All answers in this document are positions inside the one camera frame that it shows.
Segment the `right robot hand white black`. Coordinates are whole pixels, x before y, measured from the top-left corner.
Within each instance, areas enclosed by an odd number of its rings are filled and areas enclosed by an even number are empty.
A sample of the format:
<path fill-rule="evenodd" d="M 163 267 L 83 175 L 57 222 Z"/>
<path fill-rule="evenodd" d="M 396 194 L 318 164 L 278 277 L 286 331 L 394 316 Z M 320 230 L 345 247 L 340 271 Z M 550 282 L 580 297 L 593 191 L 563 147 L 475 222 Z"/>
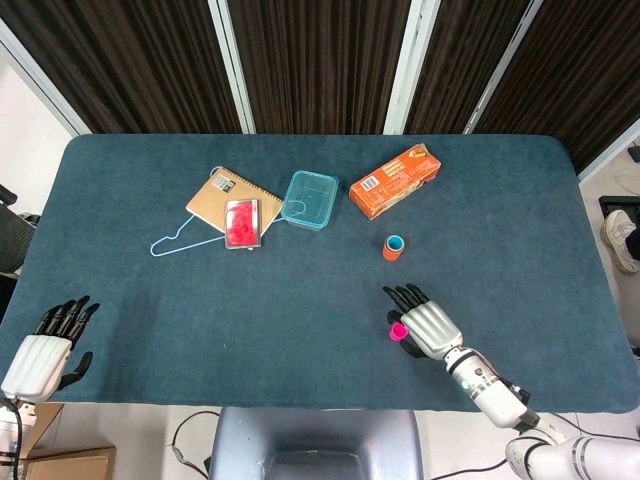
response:
<path fill-rule="evenodd" d="M 418 286 L 384 286 L 383 291 L 396 305 L 387 314 L 389 337 L 407 354 L 441 361 L 448 352 L 462 346 L 460 329 Z"/>

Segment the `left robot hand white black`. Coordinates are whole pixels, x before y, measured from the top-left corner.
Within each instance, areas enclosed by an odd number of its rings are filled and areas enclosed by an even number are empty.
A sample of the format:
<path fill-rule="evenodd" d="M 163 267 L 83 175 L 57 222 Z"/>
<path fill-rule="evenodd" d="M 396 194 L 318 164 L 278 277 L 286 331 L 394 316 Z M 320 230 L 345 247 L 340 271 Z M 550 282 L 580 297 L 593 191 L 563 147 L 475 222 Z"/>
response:
<path fill-rule="evenodd" d="M 89 370 L 93 353 L 85 352 L 77 367 L 66 370 L 67 362 L 91 318 L 99 310 L 85 295 L 47 310 L 35 331 L 20 344 L 1 383 L 9 400 L 39 404 L 54 393 L 80 381 Z"/>

